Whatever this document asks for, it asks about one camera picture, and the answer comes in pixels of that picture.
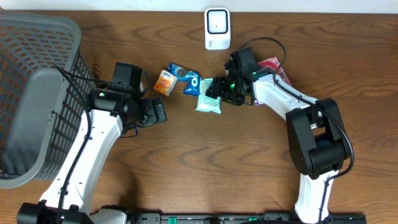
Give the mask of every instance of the orange packet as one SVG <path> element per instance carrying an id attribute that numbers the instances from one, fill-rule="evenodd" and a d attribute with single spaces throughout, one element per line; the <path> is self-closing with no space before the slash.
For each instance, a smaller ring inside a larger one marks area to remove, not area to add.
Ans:
<path id="1" fill-rule="evenodd" d="M 177 82 L 177 77 L 166 70 L 162 70 L 160 77 L 157 80 L 154 90 L 169 96 L 175 83 Z"/>

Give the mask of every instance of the white background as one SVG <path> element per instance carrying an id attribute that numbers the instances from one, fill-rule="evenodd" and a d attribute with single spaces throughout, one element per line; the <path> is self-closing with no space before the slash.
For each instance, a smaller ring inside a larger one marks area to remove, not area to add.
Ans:
<path id="1" fill-rule="evenodd" d="M 398 0 L 0 0 L 3 9 L 398 13 Z"/>

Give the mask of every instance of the wooden surface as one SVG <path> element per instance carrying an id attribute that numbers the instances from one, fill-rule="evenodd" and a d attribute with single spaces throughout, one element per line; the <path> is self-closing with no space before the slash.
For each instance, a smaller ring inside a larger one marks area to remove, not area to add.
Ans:
<path id="1" fill-rule="evenodd" d="M 368 223 L 395 223 L 398 211 L 398 16 L 233 13 L 228 50 L 204 48 L 203 13 L 40 12 L 67 16 L 83 32 L 93 73 L 110 80 L 116 62 L 150 76 L 150 96 L 169 62 L 202 77 L 224 75 L 223 62 L 243 42 L 270 36 L 287 47 L 293 86 L 337 101 L 356 154 L 352 172 L 333 184 L 332 212 L 363 212 Z M 252 44 L 257 59 L 281 58 L 276 44 Z M 118 204 L 165 213 L 263 213 L 291 210 L 299 172 L 288 153 L 285 122 L 266 106 L 222 114 L 195 111 L 178 83 L 162 96 L 168 121 L 119 139 L 96 186 L 93 211 Z M 50 182 L 0 190 L 0 223 L 14 223 L 23 202 L 37 202 Z"/>

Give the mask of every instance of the blue packet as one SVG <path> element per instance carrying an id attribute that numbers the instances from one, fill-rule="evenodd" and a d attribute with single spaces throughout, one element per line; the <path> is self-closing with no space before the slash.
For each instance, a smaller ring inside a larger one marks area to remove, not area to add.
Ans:
<path id="1" fill-rule="evenodd" d="M 183 94 L 192 96 L 198 96 L 200 94 L 200 75 L 198 73 L 174 63 L 170 63 L 169 71 L 177 77 L 177 81 L 189 82 Z"/>

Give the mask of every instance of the gray plastic basket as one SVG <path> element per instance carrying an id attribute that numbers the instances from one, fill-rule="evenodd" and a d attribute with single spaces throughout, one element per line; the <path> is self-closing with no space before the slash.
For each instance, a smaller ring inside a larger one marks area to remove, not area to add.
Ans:
<path id="1" fill-rule="evenodd" d="M 46 78 L 45 75 L 60 75 L 55 69 L 50 69 L 54 63 L 75 75 L 93 78 L 80 52 L 80 40 L 80 28 L 70 19 L 0 12 L 0 188 L 17 187 L 30 179 L 50 180 L 60 170 L 75 139 L 83 112 L 76 93 L 69 84 L 58 83 L 62 97 L 58 108 L 50 116 L 46 114 L 49 120 L 44 128 L 38 124 L 42 119 L 39 114 L 26 116 L 26 111 L 20 110 L 29 107 L 19 107 L 22 103 L 32 104 L 32 98 L 24 96 L 28 87 L 29 91 L 45 90 L 51 85 L 51 77 Z M 29 85 L 33 79 L 36 86 Z M 72 80 L 78 84 L 83 95 L 94 87 L 91 82 Z M 46 84 L 38 88 L 37 82 Z M 18 128 L 13 124 L 16 119 Z M 38 126 L 23 127 L 24 123 Z M 21 141 L 21 134 L 29 135 L 32 129 L 37 129 L 37 136 L 42 139 L 34 141 L 33 134 L 30 139 L 22 138 Z"/>

